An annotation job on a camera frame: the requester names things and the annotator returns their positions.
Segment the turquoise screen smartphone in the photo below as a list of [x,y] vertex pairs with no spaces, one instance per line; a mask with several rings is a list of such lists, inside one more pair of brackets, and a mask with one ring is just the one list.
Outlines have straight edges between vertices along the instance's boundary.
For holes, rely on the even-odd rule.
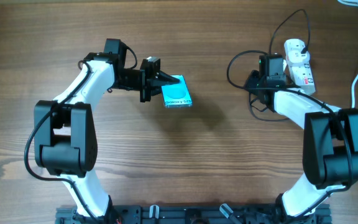
[[179,83],[162,87],[163,103],[166,108],[184,108],[193,105],[190,92],[183,75],[174,75]]

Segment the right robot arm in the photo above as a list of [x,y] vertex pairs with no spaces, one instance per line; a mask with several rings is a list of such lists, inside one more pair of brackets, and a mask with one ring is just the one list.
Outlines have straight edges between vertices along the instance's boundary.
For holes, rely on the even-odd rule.
[[341,109],[287,82],[283,57],[261,52],[244,88],[266,109],[303,129],[303,175],[278,197],[281,221],[301,220],[358,181],[358,109]]

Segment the white power strip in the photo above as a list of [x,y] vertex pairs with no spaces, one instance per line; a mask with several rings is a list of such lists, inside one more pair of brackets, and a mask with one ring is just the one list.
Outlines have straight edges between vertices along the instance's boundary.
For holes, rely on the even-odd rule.
[[305,43],[300,39],[288,39],[284,43],[285,61],[291,80],[307,95],[315,93],[314,78],[310,66],[309,52],[302,53]]

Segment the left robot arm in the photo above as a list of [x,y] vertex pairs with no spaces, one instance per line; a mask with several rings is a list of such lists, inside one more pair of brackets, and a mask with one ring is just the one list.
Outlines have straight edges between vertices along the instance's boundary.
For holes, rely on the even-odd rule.
[[78,62],[80,74],[53,100],[34,108],[34,129],[24,149],[28,173],[47,182],[63,182],[76,202],[82,223],[116,222],[110,196],[94,170],[98,143],[93,110],[106,91],[138,91],[140,102],[151,100],[162,87],[180,81],[160,69],[160,59],[149,57],[140,69],[127,68],[130,51],[119,39],[107,39],[104,50]]

